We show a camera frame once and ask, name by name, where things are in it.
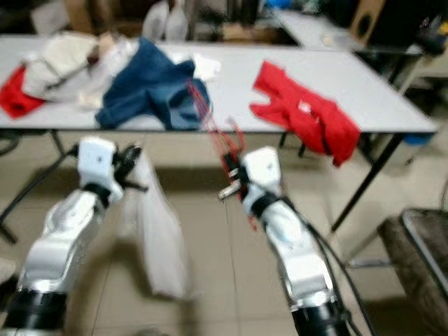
denim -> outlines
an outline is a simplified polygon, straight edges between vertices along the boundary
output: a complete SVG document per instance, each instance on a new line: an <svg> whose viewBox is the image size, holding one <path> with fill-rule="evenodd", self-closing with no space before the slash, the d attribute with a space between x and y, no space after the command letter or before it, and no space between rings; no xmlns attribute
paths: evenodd
<svg viewBox="0 0 448 336"><path fill-rule="evenodd" d="M174 64L155 45L141 37L131 62L115 78L95 118L102 128L115 128L146 114L156 116L167 130L197 130L202 114L197 110L188 83L210 105L205 84L193 78L191 60Z"/></svg>

red string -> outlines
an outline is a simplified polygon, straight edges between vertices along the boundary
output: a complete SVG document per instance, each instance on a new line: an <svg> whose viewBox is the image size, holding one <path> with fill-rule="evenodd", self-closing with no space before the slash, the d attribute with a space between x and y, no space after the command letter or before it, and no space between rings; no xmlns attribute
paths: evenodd
<svg viewBox="0 0 448 336"><path fill-rule="evenodd" d="M205 101L204 97L202 96L201 92L191 83L189 82L187 84L188 91L193 97L193 101L201 113L202 120L204 123L204 127L206 131L209 133L213 145L215 147L215 150L217 154L219 155L219 158L221 160L221 163L223 164L225 173L227 177L230 179L229 175L229 167L224 161L224 155L230 153L233 157L233 160L235 162L238 161L238 154L241 153L246 148L246 142L244 140L244 133L240 130L240 128L237 126L237 124L233 120L229 120L232 124L232 128L235 130L238 136L238 146L235 144L231 138L223 133L217 126L213 116L210 113L210 106ZM249 217L248 218L249 225L251 226L253 231L257 231L257 226L255 224L255 218Z"/></svg>

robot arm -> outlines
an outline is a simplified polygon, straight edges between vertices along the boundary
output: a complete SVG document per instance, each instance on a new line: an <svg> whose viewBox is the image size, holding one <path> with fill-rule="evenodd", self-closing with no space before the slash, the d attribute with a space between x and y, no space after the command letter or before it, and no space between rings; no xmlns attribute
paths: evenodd
<svg viewBox="0 0 448 336"><path fill-rule="evenodd" d="M262 223L297 332L301 336L350 335L346 321L338 315L326 263L305 222L282 197L277 152L265 147L247 154L234 162L230 178L232 185L219 198L239 193L246 215Z"/></svg>
<svg viewBox="0 0 448 336"><path fill-rule="evenodd" d="M121 200L124 187L145 190L125 180L140 152L140 147L130 146L119 153L114 143L94 137L79 143L80 188L49 211L43 233L25 261L0 335L20 330L27 330L25 335L54 335L62 329L67 296L106 209Z"/></svg>

tiled floor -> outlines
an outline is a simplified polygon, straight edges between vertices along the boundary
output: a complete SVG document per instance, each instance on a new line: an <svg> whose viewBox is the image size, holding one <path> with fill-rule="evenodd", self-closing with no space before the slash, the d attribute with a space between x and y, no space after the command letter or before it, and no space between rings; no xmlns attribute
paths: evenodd
<svg viewBox="0 0 448 336"><path fill-rule="evenodd" d="M69 146L83 134L63 134ZM156 166L167 198L181 219L199 293L194 302L179 303L153 297L132 240L117 238L120 206L113 207L101 227L72 295L67 333L70 335L125 336L157 326L168 335L274 336L295 335L278 280L274 258L262 232L253 232L236 199L217 201L225 177L209 139L185 134L102 134L121 146L139 141ZM249 148L276 146L277 136L247 136ZM385 217L407 205L437 206L447 177L448 130L422 151L401 174L381 173L341 230L329 237L342 255L368 236ZM288 145L297 146L290 136ZM0 158L0 207L32 176L56 158L49 137L28 138L11 155ZM368 165L355 154L341 169L329 159L311 153L298 159L295 149L280 152L288 194L305 216L326 236L330 224L367 174ZM0 256L21 265L39 235L46 212L76 186L74 163L68 161L42 183L10 215L8 223L20 236L17 246L0 241ZM364 256L384 254L375 241ZM352 272L363 297L388 302L404 297L390 269ZM367 335L354 299L342 282L346 301ZM409 307L381 306L387 316L407 314ZM375 319L380 335L425 335L424 329Z"/></svg>

red cloth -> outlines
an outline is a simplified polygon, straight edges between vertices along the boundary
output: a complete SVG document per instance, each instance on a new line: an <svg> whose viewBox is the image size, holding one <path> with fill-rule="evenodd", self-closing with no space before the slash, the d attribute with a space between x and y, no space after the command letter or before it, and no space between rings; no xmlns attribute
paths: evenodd
<svg viewBox="0 0 448 336"><path fill-rule="evenodd" d="M268 105L251 104L256 116L293 131L312 151L332 155L337 167L351 157L360 130L334 101L298 85L269 62L263 63L253 88L271 99Z"/></svg>
<svg viewBox="0 0 448 336"><path fill-rule="evenodd" d="M27 115L45 103L22 92L25 67L19 66L0 90L0 106L13 118Z"/></svg>

